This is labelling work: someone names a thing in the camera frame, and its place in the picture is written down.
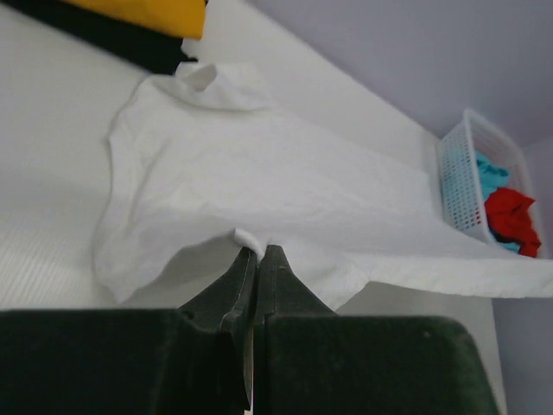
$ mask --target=white cloth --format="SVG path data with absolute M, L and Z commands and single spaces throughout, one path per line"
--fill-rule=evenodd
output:
M 279 108 L 248 65 L 152 76 L 114 122 L 111 199 L 94 243 L 124 301 L 182 248 L 231 233 L 281 245 L 337 308 L 369 281 L 489 297 L 553 295 L 553 266 L 487 246 L 433 215 L 428 177 Z

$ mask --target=white table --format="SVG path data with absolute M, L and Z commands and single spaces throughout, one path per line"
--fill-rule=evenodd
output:
M 204 39 L 185 41 L 185 50 L 204 61 L 253 61 L 289 109 L 427 171 L 440 211 L 437 138 L 251 6 L 210 0 Z M 3 6 L 0 57 L 0 306 L 113 307 L 92 277 L 90 243 L 110 191 L 104 138 L 144 73 Z M 208 248 L 186 253 L 126 306 L 186 302 L 220 275 L 238 250 L 223 239 Z M 489 299 L 368 284 L 339 312 L 438 315 L 462 322 L 478 344 L 505 412 Z

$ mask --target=yellow cloth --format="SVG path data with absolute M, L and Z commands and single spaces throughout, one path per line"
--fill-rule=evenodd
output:
M 148 29 L 176 37 L 200 39 L 205 0 L 63 0 Z

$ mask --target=laundry basket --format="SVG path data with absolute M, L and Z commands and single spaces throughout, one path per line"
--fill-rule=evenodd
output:
M 498 127 L 469 109 L 438 144 L 446 222 L 473 238 L 499 246 L 487 224 L 475 151 L 509 170 L 508 188 L 533 198 L 528 168 L 522 150 Z M 543 234 L 536 203 L 530 208 L 530 216 L 537 234 Z M 542 245 L 538 257 L 545 258 L 546 252 Z

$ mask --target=folded clothing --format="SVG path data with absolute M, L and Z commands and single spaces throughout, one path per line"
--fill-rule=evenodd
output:
M 63 0 L 123 22 L 166 35 L 200 39 L 206 16 L 204 0 Z
M 535 258 L 542 245 L 532 228 L 529 207 L 534 200 L 511 188 L 498 188 L 486 201 L 488 225 L 505 242 L 520 245 L 518 253 Z
M 59 0 L 0 0 L 41 22 L 152 73 L 172 74 L 183 61 L 182 39 L 120 22 Z
M 476 151 L 476 165 L 478 166 L 482 198 L 486 201 L 498 188 L 503 188 L 507 185 L 509 182 L 509 170 L 493 165 L 489 158 L 479 151 Z

